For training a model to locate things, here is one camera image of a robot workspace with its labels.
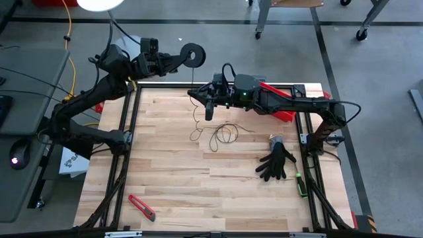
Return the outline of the red floor object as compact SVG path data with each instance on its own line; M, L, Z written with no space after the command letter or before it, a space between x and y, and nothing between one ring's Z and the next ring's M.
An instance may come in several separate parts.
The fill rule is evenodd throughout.
M78 7L77 0L31 0L37 7Z

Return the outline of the red plastic bin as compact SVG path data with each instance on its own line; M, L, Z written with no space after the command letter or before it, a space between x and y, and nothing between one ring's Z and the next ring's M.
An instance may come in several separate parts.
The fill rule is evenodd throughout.
M283 91L281 91L281 90L279 90L279 89L277 89L273 86L270 86L270 85L268 85L264 82L260 82L260 87L262 89L266 89L267 91L271 91L273 93L276 93L279 96L291 97L291 95L289 95L289 94L287 94L287 93L285 93L285 92L283 92ZM277 119L279 119L283 122L293 122L293 119L294 119L296 113L290 112L290 111L277 111L277 112L273 113L272 115L273 115L273 117L275 117L275 118L277 118Z

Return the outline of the black computer mouse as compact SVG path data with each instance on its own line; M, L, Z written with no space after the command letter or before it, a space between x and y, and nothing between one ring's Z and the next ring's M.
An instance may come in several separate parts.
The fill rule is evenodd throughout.
M30 162L31 141L22 138L12 144L9 151L10 165L14 170L24 169Z

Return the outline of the black plastic cord spool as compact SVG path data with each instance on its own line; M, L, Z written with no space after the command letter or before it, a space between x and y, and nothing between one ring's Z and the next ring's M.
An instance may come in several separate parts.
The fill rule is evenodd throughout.
M206 60L206 52L198 44L187 43L180 50L180 56L184 59L183 64L189 68L201 67Z

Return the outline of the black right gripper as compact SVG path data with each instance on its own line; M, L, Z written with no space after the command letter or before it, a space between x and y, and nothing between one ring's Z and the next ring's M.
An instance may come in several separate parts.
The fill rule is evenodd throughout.
M216 106L225 106L229 108L232 106L232 96L234 90L232 87L228 89L221 90L209 87L206 89L190 89L187 91L190 96L190 101L194 105L194 110L199 106L194 103L193 99L197 100L205 107L205 120L211 121L213 118L214 107Z

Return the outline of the grey floor bar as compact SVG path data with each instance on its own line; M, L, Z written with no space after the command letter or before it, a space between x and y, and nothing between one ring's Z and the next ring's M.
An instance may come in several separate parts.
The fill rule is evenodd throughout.
M420 94L420 91L417 89L410 89L408 94L414 104L414 107L417 111L417 114L420 120L423 123L423 96Z

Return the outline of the white round floor lamp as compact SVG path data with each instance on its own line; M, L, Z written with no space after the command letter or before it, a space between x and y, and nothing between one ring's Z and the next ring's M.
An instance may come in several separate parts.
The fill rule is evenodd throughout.
M118 29L120 38L114 43L129 55L131 60L139 55L141 37L128 34L117 22L112 10L119 7L125 0L77 0L77 4L86 11L101 13L107 12L113 25Z

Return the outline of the grey desk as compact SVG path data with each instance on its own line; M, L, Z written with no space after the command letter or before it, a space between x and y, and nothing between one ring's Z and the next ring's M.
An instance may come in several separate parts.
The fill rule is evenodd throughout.
M7 48L0 50L0 96L13 98L0 125L0 223L14 222L20 213L46 146L37 140L44 115L65 68L69 52L61 49ZM10 155L18 141L28 142L29 162L14 169Z

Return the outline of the white printed box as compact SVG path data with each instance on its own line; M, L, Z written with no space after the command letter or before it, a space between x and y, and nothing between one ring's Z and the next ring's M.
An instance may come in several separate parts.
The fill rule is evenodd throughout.
M59 174L77 177L87 172L89 160L64 147L59 164Z

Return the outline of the green-handled screwdriver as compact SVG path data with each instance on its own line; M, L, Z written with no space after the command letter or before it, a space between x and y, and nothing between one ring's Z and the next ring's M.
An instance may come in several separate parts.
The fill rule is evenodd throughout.
M295 167L295 177L297 180L297 188L298 188L299 195L302 198L308 198L306 185L302 179L301 173L299 172L296 163L294 164L294 167Z

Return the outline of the black work glove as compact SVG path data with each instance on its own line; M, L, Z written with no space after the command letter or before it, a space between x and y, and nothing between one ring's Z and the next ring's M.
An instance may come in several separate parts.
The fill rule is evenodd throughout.
M287 175L284 169L286 159L296 163L297 159L290 153L285 145L282 135L270 136L270 153L259 159L260 165L255 169L260 173L260 178L268 182L270 178L276 180L286 179Z

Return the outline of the red utility knife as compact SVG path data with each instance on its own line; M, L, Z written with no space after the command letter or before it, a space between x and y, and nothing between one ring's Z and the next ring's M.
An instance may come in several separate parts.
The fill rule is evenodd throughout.
M156 213L152 208L150 208L146 203L140 200L137 196L130 194L128 196L128 200L137 208L139 209L142 214L149 220L154 222L156 218Z

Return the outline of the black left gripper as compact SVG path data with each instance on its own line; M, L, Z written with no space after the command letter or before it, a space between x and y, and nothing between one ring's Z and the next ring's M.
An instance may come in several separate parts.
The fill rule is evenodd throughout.
M168 73L177 73L178 68L188 59L188 55L170 55L168 53L140 53L134 58L134 75L137 78L152 76L162 77Z

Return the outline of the grey cart with wooden shelf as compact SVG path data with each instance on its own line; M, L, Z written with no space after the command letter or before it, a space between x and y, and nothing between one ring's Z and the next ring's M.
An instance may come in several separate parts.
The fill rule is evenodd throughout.
M258 23L255 29L255 38L260 39L268 18L268 13L272 7L282 8L315 8L322 7L324 0L245 0L249 7L256 1L258 3L259 14Z

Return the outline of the black aluminium table frame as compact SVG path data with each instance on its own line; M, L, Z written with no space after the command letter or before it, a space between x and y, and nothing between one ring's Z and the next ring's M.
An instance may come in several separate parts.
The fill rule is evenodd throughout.
M212 153L205 140L193 142L189 134L192 105L187 85L140 84L129 99L126 122L133 139L123 159L106 153L91 157L81 195L76 225L71 229L4 234L2 238L104 238L106 232L141 231L142 237L289 238L289 233L324 233L327 238L412 238L367 233L341 221L348 201L340 167L326 163L327 201L332 227L319 224L323 214L312 199L302 199L296 181L261 182L254 174L264 155L264 137L286 133L286 147L301 155L299 122L284 124L274 118L260 122L253 112L217 111L220 120L234 119L252 131L241 141ZM132 194L156 213L149 221L129 200Z

